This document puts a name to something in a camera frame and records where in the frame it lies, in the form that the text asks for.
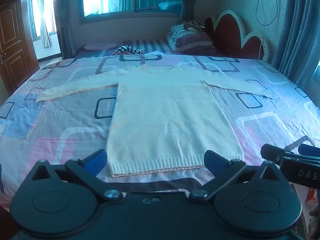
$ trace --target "patterned bed sheet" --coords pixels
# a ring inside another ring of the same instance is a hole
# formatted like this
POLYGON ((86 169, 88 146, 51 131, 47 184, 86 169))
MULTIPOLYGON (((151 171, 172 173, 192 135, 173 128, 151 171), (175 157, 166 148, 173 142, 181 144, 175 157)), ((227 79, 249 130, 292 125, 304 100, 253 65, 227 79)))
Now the patterned bed sheet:
MULTIPOLYGON (((301 143, 320 147, 320 110, 300 88, 263 61, 159 51, 66 60, 37 71, 0 109, 0 203, 9 203, 37 160, 62 164, 106 148, 117 87, 36 103, 38 93, 79 78, 142 64, 193 66, 269 90, 273 99, 210 87, 248 165, 262 163, 260 148, 265 143, 296 153, 301 143)), ((191 191, 213 178, 206 168, 112 178, 108 167, 97 177, 122 192, 191 191)))
MULTIPOLYGON (((186 53, 179 53, 175 52, 167 40, 159 40, 159 39, 152 39, 152 40, 136 40, 136 41, 122 41, 119 46, 123 45, 131 45, 136 49, 141 49, 144 53, 150 53, 154 51, 160 51, 164 54, 176 54, 176 55, 185 55, 186 53)), ((76 58, 84 58, 84 57, 105 57, 111 56, 117 48, 113 49, 103 49, 103 50, 96 50, 96 51, 89 51, 85 49, 81 49, 77 54, 76 58)), ((216 54, 215 49, 207 48, 202 50, 197 50, 193 53, 187 53, 188 55, 208 55, 214 56, 216 54)))

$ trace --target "triangular hole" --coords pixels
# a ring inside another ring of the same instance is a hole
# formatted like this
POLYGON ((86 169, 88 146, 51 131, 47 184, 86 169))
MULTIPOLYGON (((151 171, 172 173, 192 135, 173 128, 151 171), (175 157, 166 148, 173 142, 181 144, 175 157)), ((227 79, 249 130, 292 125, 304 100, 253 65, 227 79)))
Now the triangular hole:
POLYGON ((266 170, 264 171, 262 179, 270 179, 270 180, 277 180, 279 181, 277 175, 275 174, 274 170, 270 167, 267 167, 266 170))
POLYGON ((39 166, 37 171, 33 175, 32 180, 48 179, 48 178, 50 178, 50 174, 46 166, 39 166))

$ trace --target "sweater sleeve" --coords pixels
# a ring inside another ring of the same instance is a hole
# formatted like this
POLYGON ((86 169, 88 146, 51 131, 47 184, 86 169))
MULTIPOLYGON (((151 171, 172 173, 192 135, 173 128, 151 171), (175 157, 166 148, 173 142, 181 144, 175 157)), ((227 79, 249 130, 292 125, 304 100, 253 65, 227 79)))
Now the sweater sleeve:
POLYGON ((120 81, 135 67, 111 70, 102 74, 80 78, 70 83, 47 89, 37 96, 36 102, 47 101, 72 95, 76 92, 101 89, 108 86, 118 85, 120 81))
POLYGON ((207 85, 219 87, 222 89, 241 91, 259 96, 266 96, 272 99, 270 91, 266 90, 263 87, 259 87, 238 79, 230 78, 226 75, 221 75, 220 73, 212 73, 210 71, 200 70, 197 68, 193 68, 191 71, 194 72, 194 75, 202 79, 207 85))

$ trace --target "white sweater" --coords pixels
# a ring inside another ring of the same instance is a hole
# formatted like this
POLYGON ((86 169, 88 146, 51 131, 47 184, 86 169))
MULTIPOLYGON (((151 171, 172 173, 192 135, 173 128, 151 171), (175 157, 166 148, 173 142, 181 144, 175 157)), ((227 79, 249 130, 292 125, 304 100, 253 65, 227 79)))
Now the white sweater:
POLYGON ((107 141, 114 177, 197 168, 204 153, 243 159, 243 152, 207 85, 260 96, 258 86, 197 68, 129 67, 40 93, 37 102, 118 85, 107 141))

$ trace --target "headboard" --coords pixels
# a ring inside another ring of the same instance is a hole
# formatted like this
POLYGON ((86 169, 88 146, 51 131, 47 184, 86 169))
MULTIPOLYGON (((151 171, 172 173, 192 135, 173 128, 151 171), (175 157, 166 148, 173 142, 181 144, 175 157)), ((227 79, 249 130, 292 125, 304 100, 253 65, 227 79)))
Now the headboard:
POLYGON ((268 42, 257 31, 245 35, 242 20, 233 11, 224 11, 218 20, 208 17, 204 27, 216 49, 226 57, 258 59, 261 47, 260 59, 268 61, 268 42))

